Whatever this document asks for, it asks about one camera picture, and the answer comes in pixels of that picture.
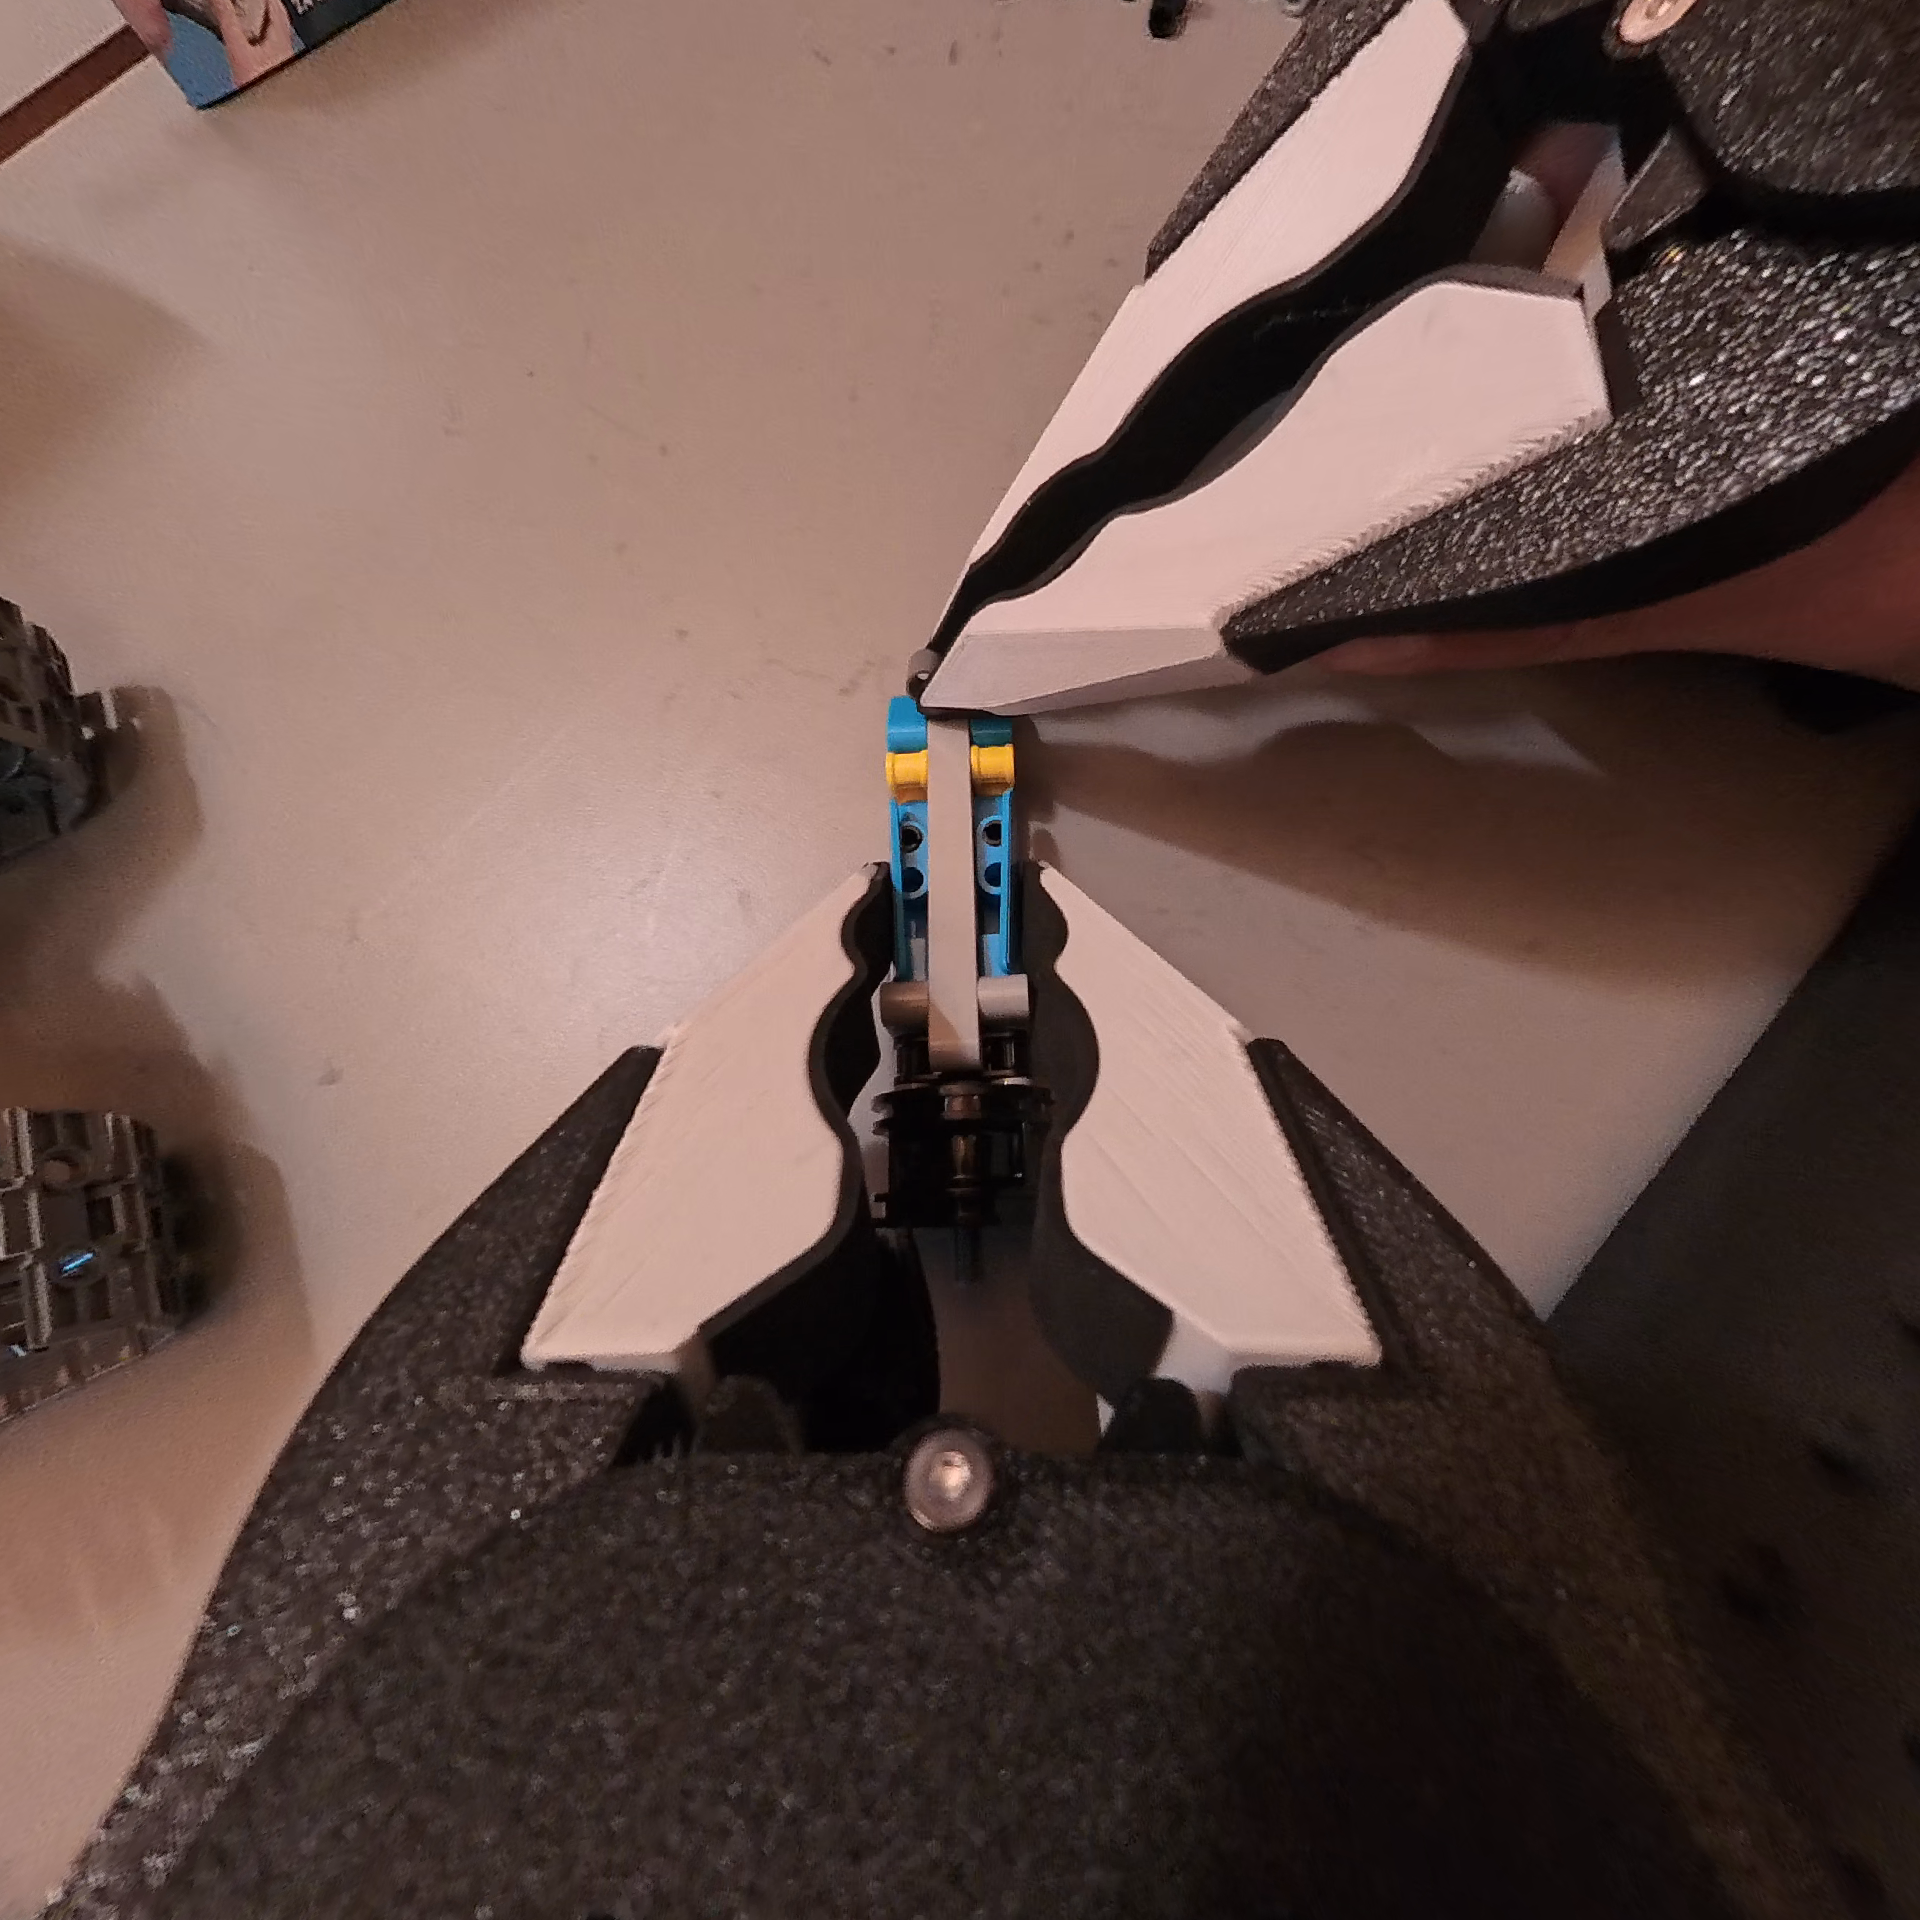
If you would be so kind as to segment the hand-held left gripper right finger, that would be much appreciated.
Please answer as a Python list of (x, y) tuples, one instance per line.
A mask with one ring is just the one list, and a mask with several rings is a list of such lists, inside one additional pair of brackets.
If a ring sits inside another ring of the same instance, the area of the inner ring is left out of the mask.
[(1050, 1098), (1031, 1294), (1099, 1398), (1380, 1362), (1256, 1041), (1065, 876), (1027, 870), (1031, 1065)]

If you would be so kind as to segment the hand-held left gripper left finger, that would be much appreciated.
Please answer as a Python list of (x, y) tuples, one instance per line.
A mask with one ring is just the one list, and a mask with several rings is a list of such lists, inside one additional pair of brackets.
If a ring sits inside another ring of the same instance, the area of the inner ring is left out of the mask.
[(673, 1026), (520, 1346), (710, 1388), (723, 1336), (867, 1214), (850, 1120), (880, 1063), (889, 871), (863, 866)]

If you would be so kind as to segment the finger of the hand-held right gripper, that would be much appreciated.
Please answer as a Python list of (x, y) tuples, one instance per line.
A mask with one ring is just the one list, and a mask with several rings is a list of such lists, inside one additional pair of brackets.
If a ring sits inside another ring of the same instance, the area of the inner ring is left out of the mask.
[(956, 600), (1035, 586), (1183, 486), (1371, 305), (1479, 233), (1479, 78), (1450, 2), (1404, 6), (1122, 302)]
[(1570, 281), (1428, 280), (1338, 343), (1225, 472), (978, 611), (923, 705), (1042, 713), (1243, 684), (1256, 670), (1225, 642), (1242, 608), (1609, 419)]

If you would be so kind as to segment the blue toy brick arm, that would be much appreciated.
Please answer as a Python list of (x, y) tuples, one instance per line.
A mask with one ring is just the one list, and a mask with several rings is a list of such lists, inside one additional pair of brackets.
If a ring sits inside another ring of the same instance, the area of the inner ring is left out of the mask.
[(889, 705), (894, 971), (878, 1017), (894, 1047), (876, 1096), (880, 1214), (977, 1283), (987, 1238), (1028, 1217), (1050, 1094), (1033, 1065), (1025, 970), (1015, 724)]

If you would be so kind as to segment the grey desk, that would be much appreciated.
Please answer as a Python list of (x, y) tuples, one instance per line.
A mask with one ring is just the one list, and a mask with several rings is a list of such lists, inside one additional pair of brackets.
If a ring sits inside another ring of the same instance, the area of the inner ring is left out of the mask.
[[(4, 1102), (152, 1122), (225, 1280), (4, 1428), (4, 1916), (400, 1274), (883, 854), (880, 721), (1268, 6), (393, 6), (4, 166), (4, 598), (128, 696), (4, 874)], [(1042, 854), (1536, 1305), (1913, 812), (1746, 672), (1051, 718)]]

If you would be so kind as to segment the person's right hand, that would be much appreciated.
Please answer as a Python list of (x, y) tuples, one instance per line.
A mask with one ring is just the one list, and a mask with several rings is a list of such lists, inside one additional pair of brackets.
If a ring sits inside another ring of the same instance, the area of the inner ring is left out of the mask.
[(1750, 657), (1919, 688), (1919, 466), (1824, 538), (1668, 602), (1526, 631), (1351, 640), (1336, 674), (1417, 678), (1622, 657)]

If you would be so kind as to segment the blue tracked toy robot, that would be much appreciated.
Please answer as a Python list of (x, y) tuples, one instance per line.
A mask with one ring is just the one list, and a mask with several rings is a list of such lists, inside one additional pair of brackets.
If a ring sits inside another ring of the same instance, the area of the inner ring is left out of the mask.
[(60, 642), (3, 603), (3, 1418), (7, 1425), (172, 1343), (199, 1305), (191, 1190), (142, 1119), (54, 1100), (27, 988), (44, 884), (105, 812), (123, 722), (82, 691)]

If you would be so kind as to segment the dark blue robot kit box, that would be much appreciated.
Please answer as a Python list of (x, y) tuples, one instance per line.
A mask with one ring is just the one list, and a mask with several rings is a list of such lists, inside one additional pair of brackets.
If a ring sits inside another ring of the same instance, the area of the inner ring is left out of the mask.
[(116, 2), (195, 107), (218, 105), (385, 2)]

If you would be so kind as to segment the brown wooden strip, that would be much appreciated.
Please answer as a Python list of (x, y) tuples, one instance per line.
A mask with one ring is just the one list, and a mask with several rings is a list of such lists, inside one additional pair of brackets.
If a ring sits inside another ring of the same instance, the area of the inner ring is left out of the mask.
[(108, 88), (146, 60), (146, 44), (130, 28), (121, 28), (62, 67), (54, 78), (32, 88), (3, 110), (3, 162), (9, 162), (34, 145), (34, 139), (60, 128), (62, 122), (71, 120), (81, 107), (105, 94)]

